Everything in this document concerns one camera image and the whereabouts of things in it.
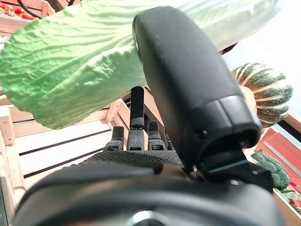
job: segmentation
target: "wooden crate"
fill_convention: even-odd
[[[37,181],[101,152],[111,140],[114,126],[125,128],[125,149],[129,118],[130,111],[120,99],[76,125],[51,130],[38,124],[30,113],[13,105],[0,106],[0,175],[8,218]],[[147,148],[147,134],[144,136]]]
[[[4,4],[20,7],[16,0],[2,0]],[[23,4],[33,13],[39,16],[54,14],[50,4],[44,0],[22,0]],[[17,29],[26,26],[31,20],[18,17],[0,15],[0,36],[10,36]]]

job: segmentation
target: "pumpkin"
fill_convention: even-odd
[[[283,73],[253,62],[234,69],[233,73],[239,85],[254,93],[257,116],[264,128],[287,116],[287,101],[292,97],[293,88]]]

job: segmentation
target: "textured black pad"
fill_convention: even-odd
[[[64,167],[40,180],[25,193],[18,209],[34,192],[41,188],[109,178],[152,175],[154,174],[152,167],[156,166],[155,163],[158,162],[182,166],[175,151],[104,151],[97,153],[77,165]]]
[[[164,162],[182,165],[176,151],[110,151],[101,152],[88,158],[81,164],[90,162],[115,162],[115,163],[140,163],[140,162]]]

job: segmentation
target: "produce stand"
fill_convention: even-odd
[[[11,5],[20,8],[16,0],[1,1],[5,5]],[[23,4],[33,13],[39,16],[48,16],[54,14],[50,4],[44,0],[23,0]],[[26,26],[31,20],[20,17],[0,15],[0,36],[10,36],[17,29]]]

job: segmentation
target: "green cabbage leaf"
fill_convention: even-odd
[[[221,50],[270,20],[277,2],[83,0],[11,36],[0,54],[3,91],[19,110],[32,113],[46,127],[73,125],[132,87],[146,85],[132,36],[139,12],[178,8]]]

